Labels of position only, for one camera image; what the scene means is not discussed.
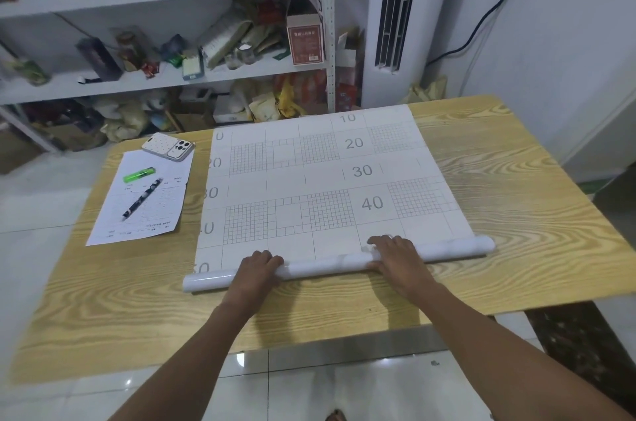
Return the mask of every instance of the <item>white standing air conditioner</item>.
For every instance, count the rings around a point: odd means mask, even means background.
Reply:
[[[394,105],[419,84],[443,0],[369,0],[362,107]]]

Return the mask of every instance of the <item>polka dot phone case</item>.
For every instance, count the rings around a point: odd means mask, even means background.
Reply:
[[[181,161],[194,149],[195,144],[190,141],[180,140],[163,133],[155,133],[150,136],[141,149],[172,161]]]

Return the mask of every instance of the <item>patterned pen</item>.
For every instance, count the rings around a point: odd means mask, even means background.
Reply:
[[[150,185],[150,188],[148,188],[148,190],[146,190],[145,192],[141,194],[141,196],[137,199],[137,201],[131,205],[131,208],[129,208],[128,210],[124,212],[122,222],[128,217],[130,217],[132,215],[132,212],[134,212],[135,210],[139,208],[139,205],[144,203],[144,200],[146,200],[150,196],[150,194],[155,191],[155,189],[159,186],[159,184],[162,181],[163,181],[163,178],[157,178],[156,181],[152,185]]]

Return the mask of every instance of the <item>hand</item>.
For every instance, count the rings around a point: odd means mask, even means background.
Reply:
[[[369,262],[366,267],[381,273],[389,285],[410,303],[418,304],[422,293],[436,284],[412,241],[399,235],[393,238],[382,235],[371,237],[366,243],[374,244],[382,256],[380,260]]]
[[[257,250],[251,257],[245,257],[221,305],[237,308],[247,319],[252,317],[261,308],[267,294],[280,283],[275,272],[282,264],[282,257],[272,257],[268,250]]]

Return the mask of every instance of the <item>person's right arm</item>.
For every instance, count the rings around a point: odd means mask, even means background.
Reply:
[[[497,421],[633,421],[620,406],[436,282],[413,244],[371,237],[381,273],[432,321],[466,378]]]

